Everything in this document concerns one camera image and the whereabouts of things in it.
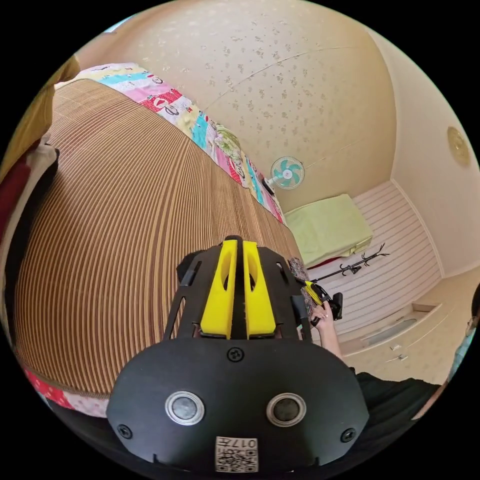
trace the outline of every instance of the hand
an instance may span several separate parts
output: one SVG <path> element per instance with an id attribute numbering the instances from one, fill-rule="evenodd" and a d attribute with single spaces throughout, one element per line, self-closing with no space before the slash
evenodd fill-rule
<path id="1" fill-rule="evenodd" d="M 317 305 L 313 309 L 313 315 L 311 319 L 314 320 L 318 317 L 320 321 L 315 325 L 317 330 L 321 330 L 325 327 L 332 327 L 334 325 L 334 315 L 327 301 L 324 301 L 322 305 Z"/>

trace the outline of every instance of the round sensor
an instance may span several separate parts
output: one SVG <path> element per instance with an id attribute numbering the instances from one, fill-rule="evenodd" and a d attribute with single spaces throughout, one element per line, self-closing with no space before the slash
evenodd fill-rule
<path id="1" fill-rule="evenodd" d="M 166 414 L 179 425 L 195 425 L 205 414 L 205 407 L 199 397 L 189 391 L 172 393 L 165 402 Z"/>
<path id="2" fill-rule="evenodd" d="M 292 427 L 302 421 L 307 412 L 304 399 L 295 393 L 281 393 L 266 407 L 266 416 L 277 427 Z"/>

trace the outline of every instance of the coat rack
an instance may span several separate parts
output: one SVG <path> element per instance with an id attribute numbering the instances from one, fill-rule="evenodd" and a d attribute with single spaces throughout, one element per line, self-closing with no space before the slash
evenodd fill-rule
<path id="1" fill-rule="evenodd" d="M 320 280 L 325 280 L 338 274 L 342 274 L 345 277 L 346 272 L 348 271 L 352 272 L 355 275 L 362 269 L 362 267 L 369 267 L 370 260 L 373 260 L 376 257 L 387 257 L 388 255 L 390 255 L 389 253 L 382 253 L 384 246 L 385 246 L 385 243 L 382 243 L 378 251 L 376 253 L 373 253 L 370 256 L 365 256 L 365 253 L 362 253 L 361 260 L 354 263 L 353 265 L 343 266 L 343 264 L 341 263 L 340 270 L 334 271 L 333 273 L 330 273 L 325 276 L 321 276 L 320 278 L 316 278 L 315 280 L 312 280 L 312 282 L 316 283 L 316 282 L 319 282 Z"/>

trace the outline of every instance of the brown striped mattress cover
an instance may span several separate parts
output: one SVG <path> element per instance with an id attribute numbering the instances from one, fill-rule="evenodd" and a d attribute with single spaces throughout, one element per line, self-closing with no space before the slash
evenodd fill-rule
<path id="1" fill-rule="evenodd" d="M 107 398 L 134 355 L 160 342 L 184 255 L 240 235 L 300 257 L 290 230 L 193 141 L 121 93 L 57 90 L 60 150 L 15 294 L 16 350 L 38 378 Z"/>

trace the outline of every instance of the label sticker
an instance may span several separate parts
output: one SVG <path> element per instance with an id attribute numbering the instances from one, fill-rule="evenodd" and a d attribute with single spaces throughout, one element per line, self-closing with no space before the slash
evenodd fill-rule
<path id="1" fill-rule="evenodd" d="M 258 472 L 257 439 L 218 436 L 215 442 L 215 470 L 240 474 Z"/>

